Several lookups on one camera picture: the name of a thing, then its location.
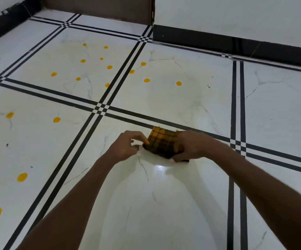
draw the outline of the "white tile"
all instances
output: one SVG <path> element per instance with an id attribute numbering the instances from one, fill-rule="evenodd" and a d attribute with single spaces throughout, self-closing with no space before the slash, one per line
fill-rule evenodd
<path id="1" fill-rule="evenodd" d="M 74 23 L 139 36 L 142 35 L 147 27 L 146 25 L 86 15 L 80 16 Z"/>
<path id="2" fill-rule="evenodd" d="M 147 43 L 132 70 L 111 105 L 230 137 L 231 60 Z"/>
<path id="3" fill-rule="evenodd" d="M 67 21 L 70 17 L 72 17 L 74 13 L 58 11 L 58 10 L 42 10 L 36 13 L 35 16 L 39 16 L 42 18 L 49 18 L 58 21 Z"/>
<path id="4" fill-rule="evenodd" d="M 51 208 L 125 130 L 151 131 L 103 117 L 65 182 L 80 177 L 62 185 Z M 172 166 L 141 151 L 109 173 L 79 249 L 225 249 L 227 206 L 228 176 L 210 160 Z"/>
<path id="5" fill-rule="evenodd" d="M 58 26 L 27 20 L 0 38 L 0 73 Z"/>
<path id="6" fill-rule="evenodd" d="M 248 160 L 301 193 L 301 172 L 251 158 Z M 249 248 L 255 249 L 262 241 L 258 249 L 285 249 L 249 200 L 247 200 L 247 224 Z"/>
<path id="7" fill-rule="evenodd" d="M 244 63 L 247 143 L 301 157 L 301 72 Z"/>
<path id="8" fill-rule="evenodd" d="M 12 118 L 6 118 L 13 112 Z M 58 165 L 89 112 L 0 87 L 0 249 Z M 23 182 L 17 177 L 27 173 Z"/>
<path id="9" fill-rule="evenodd" d="M 99 101 L 135 44 L 135 40 L 68 28 L 10 78 Z"/>

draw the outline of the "plaid cloth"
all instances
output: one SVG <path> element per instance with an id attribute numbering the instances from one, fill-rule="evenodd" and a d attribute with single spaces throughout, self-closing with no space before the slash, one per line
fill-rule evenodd
<path id="1" fill-rule="evenodd" d="M 148 136 L 149 145 L 143 144 L 143 147 L 154 154 L 158 154 L 166 159 L 172 158 L 175 154 L 173 145 L 175 140 L 182 131 L 170 131 L 161 127 L 154 126 L 151 134 Z M 184 148 L 180 146 L 178 153 L 184 151 Z"/>

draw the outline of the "tiled floor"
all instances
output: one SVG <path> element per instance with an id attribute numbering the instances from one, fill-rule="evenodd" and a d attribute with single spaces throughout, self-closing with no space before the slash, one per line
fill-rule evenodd
<path id="1" fill-rule="evenodd" d="M 207 132 L 301 193 L 300 70 L 158 45 L 151 27 L 67 12 L 0 38 L 0 250 L 121 132 L 154 125 Z M 170 166 L 146 151 L 110 172 L 80 246 L 205 248 L 284 249 L 212 161 Z"/>

